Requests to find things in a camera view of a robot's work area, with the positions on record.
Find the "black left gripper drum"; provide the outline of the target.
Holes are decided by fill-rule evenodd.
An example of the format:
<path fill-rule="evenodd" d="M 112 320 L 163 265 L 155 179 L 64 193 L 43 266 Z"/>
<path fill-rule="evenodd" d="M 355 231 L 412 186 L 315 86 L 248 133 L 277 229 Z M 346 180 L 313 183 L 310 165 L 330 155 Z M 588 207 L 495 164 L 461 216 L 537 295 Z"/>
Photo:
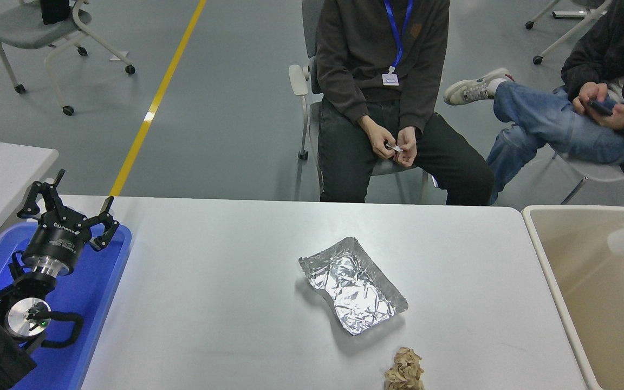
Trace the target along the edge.
<path fill-rule="evenodd" d="M 25 262 L 33 258 L 50 257 L 61 262 L 77 262 L 85 244 L 90 240 L 90 228 L 79 227 L 86 217 L 74 210 L 59 216 L 55 211 L 45 212 L 22 255 Z"/>

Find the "person's right hand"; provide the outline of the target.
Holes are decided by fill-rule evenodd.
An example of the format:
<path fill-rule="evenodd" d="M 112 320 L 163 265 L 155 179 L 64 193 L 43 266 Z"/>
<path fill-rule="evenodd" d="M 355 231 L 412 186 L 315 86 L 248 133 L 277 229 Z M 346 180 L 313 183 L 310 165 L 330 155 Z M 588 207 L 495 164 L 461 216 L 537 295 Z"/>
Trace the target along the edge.
<path fill-rule="evenodd" d="M 605 82 L 585 82 L 572 104 L 574 110 L 579 114 L 599 115 L 599 112 L 593 109 L 589 102 L 594 100 L 602 103 L 607 98 L 608 85 Z"/>
<path fill-rule="evenodd" d="M 357 124 L 366 133 L 372 150 L 379 158 L 386 160 L 394 157 L 396 151 L 391 146 L 395 146 L 395 138 L 389 130 L 376 123 L 369 115 L 358 118 Z"/>

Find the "person's left hand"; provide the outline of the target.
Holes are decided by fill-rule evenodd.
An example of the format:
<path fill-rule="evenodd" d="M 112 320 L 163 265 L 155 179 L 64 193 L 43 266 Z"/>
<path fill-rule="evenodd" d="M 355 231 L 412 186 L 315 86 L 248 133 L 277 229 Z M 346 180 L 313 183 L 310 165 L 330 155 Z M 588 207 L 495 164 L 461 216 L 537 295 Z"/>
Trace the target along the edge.
<path fill-rule="evenodd" d="M 396 145 L 401 151 L 394 154 L 393 160 L 401 166 L 410 168 L 418 155 L 416 130 L 415 126 L 406 126 L 397 133 Z"/>
<path fill-rule="evenodd" d="M 596 111 L 589 109 L 589 113 L 593 114 L 594 120 L 600 125 L 611 128 L 614 131 L 624 128 L 624 104 L 616 103 L 613 107 L 613 113 L 610 116 L 604 116 Z"/>

